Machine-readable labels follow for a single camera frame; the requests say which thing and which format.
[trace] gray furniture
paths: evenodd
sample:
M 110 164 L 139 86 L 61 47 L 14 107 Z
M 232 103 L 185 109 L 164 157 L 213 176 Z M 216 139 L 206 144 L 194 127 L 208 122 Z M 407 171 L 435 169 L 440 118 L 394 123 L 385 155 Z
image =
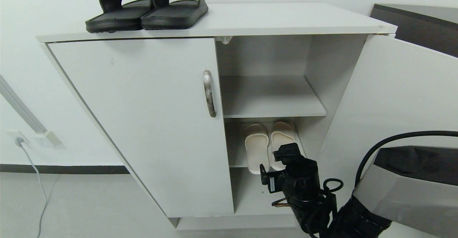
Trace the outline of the gray furniture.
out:
M 458 57 L 458 8 L 375 4 L 371 17 L 398 26 L 396 39 Z

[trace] baseboard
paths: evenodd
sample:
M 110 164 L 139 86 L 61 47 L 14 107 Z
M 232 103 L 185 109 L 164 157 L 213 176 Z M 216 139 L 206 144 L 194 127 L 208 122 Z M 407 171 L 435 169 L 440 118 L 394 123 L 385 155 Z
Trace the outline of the baseboard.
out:
M 36 166 L 44 174 L 130 174 L 125 166 Z M 31 165 L 0 164 L 0 172 L 35 173 Z

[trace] beige slipper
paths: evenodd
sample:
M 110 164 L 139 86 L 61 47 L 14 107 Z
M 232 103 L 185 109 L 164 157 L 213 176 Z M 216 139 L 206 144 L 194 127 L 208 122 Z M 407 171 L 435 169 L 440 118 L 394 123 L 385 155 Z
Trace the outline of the beige slipper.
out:
M 258 123 L 251 124 L 245 129 L 245 135 L 248 170 L 252 174 L 260 174 L 260 164 L 264 165 L 264 168 L 268 170 L 270 167 L 267 150 L 269 137 L 265 127 Z
M 270 141 L 272 142 L 272 151 L 269 153 L 270 166 L 276 171 L 281 171 L 285 169 L 285 165 L 281 161 L 275 161 L 273 155 L 274 151 L 277 151 L 281 145 L 294 143 L 296 139 L 294 138 L 294 129 L 291 125 L 286 122 L 276 122 L 273 124 L 272 134 Z

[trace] black slide sandal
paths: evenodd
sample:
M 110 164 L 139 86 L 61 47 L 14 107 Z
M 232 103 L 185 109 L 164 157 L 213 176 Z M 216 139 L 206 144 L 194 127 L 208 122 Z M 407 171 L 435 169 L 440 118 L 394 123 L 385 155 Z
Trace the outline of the black slide sandal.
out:
M 99 0 L 103 14 L 86 21 L 90 33 L 142 29 L 140 17 L 154 9 L 152 0 L 121 5 L 122 0 Z
M 144 29 L 187 29 L 207 11 L 205 0 L 154 0 L 155 11 L 142 16 Z

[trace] open cabinet door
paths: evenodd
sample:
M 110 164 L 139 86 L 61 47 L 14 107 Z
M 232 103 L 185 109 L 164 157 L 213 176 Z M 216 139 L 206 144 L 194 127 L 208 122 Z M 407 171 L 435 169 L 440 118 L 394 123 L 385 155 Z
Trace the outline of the open cabinet door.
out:
M 344 181 L 337 193 L 342 206 L 373 145 L 392 135 L 424 130 L 458 130 L 458 58 L 370 35 L 321 148 L 320 179 Z M 458 147 L 458 139 L 419 137 L 388 144 L 399 145 Z
M 213 38 L 49 47 L 168 217 L 234 214 Z

